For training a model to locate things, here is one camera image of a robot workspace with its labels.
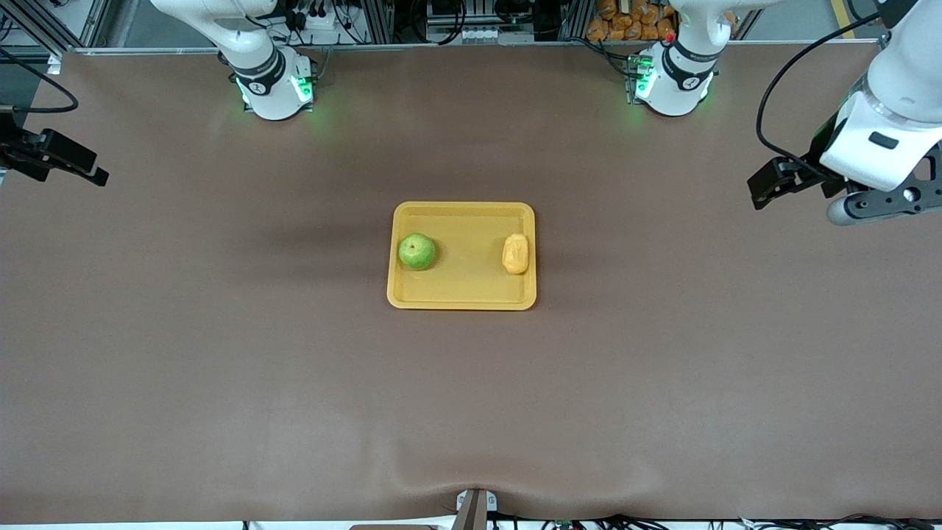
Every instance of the tray rim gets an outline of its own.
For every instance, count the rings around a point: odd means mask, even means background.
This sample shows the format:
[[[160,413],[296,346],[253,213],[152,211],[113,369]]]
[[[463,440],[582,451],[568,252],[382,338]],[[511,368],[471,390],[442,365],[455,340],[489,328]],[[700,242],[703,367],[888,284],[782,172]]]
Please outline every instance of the tray rim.
[[[530,232],[529,268],[524,273],[525,281],[530,284],[530,296],[520,302],[506,304],[502,307],[492,307],[493,303],[485,302],[406,302],[394,294],[396,269],[398,265],[398,226],[402,211],[410,207],[519,207],[524,210],[524,232]],[[517,201],[406,201],[393,211],[393,225],[390,234],[389,271],[386,276],[386,300],[397,309],[428,309],[428,310],[471,310],[471,311],[523,311],[533,307],[537,298],[536,285],[536,214],[527,203]]]

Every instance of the table surface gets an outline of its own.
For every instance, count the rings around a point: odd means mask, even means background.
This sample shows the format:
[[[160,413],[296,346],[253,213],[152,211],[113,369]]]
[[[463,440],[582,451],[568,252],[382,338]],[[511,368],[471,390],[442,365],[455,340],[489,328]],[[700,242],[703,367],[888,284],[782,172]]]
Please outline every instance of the table surface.
[[[66,58],[81,107],[29,124],[111,181],[0,193],[0,522],[429,516],[467,487],[539,518],[942,515],[942,217],[749,200],[797,49],[731,47],[679,119],[581,48],[337,53],[284,123],[211,56]],[[873,53],[796,66],[770,136],[803,152]],[[406,200],[532,205],[536,305],[389,306]]]

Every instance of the green apple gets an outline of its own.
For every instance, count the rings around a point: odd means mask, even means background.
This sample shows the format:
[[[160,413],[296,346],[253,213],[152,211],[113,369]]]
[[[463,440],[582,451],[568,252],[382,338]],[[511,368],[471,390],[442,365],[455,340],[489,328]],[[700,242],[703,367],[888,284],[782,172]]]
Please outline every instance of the green apple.
[[[435,260],[435,242],[423,234],[409,234],[399,244],[399,259],[414,271],[428,269]]]

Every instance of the yellow tray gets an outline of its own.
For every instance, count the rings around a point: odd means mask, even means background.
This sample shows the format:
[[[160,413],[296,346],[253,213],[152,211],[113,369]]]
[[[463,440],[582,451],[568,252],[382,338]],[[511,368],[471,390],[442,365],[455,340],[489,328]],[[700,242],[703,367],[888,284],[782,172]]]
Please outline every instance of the yellow tray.
[[[399,262],[399,242],[425,234],[436,246],[425,271]],[[510,274],[500,261],[504,240],[523,234],[529,268]],[[523,203],[402,203],[393,214],[386,298],[400,309],[520,311],[536,302],[536,224]]]

